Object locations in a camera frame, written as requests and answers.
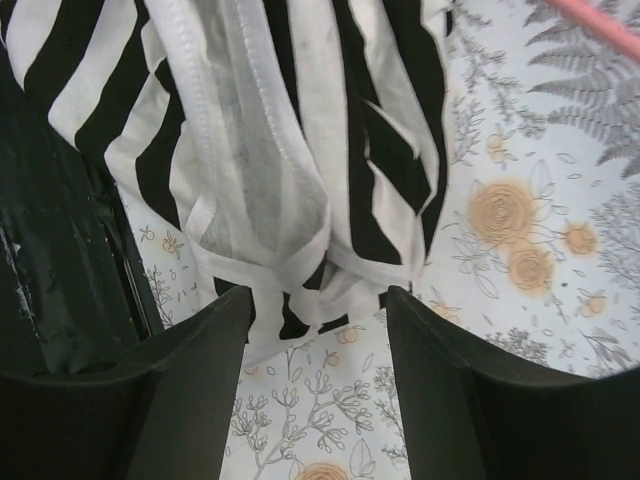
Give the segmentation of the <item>black white striped tank top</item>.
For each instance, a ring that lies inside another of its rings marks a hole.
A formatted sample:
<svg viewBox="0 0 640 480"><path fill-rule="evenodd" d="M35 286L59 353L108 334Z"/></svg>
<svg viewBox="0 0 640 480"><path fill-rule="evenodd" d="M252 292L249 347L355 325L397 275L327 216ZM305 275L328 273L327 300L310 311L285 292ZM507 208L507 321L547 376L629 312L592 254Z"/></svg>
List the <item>black white striped tank top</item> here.
<svg viewBox="0 0 640 480"><path fill-rule="evenodd" d="M178 228L252 364L382 309L444 202L448 1L5 1L21 90Z"/></svg>

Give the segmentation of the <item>pink wire hanger front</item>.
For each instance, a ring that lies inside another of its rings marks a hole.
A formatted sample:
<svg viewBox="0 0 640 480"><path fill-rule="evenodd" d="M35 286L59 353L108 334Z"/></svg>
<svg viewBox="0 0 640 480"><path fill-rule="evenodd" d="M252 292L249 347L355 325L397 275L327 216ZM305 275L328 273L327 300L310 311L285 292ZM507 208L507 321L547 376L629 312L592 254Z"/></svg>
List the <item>pink wire hanger front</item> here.
<svg viewBox="0 0 640 480"><path fill-rule="evenodd" d="M548 0L548 3L582 27L591 30L620 54L639 62L639 37L612 16L587 1Z"/></svg>

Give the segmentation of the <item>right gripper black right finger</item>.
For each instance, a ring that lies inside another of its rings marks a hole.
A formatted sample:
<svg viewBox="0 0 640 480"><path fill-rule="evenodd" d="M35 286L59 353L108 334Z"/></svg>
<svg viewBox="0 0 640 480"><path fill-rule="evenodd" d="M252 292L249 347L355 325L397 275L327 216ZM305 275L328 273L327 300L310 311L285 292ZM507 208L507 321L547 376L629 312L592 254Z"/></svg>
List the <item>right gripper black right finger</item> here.
<svg viewBox="0 0 640 480"><path fill-rule="evenodd" d="M539 365L397 286L386 312L413 478L638 477L637 369L590 379Z"/></svg>

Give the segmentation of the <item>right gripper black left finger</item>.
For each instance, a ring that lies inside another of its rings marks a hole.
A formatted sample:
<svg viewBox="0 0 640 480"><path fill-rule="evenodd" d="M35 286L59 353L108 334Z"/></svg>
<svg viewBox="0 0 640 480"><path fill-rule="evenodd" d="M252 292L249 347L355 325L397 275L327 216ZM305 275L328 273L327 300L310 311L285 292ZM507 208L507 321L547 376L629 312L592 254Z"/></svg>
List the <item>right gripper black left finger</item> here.
<svg viewBox="0 0 640 480"><path fill-rule="evenodd" d="M75 374L1 377L5 479L216 479L250 323L236 286Z"/></svg>

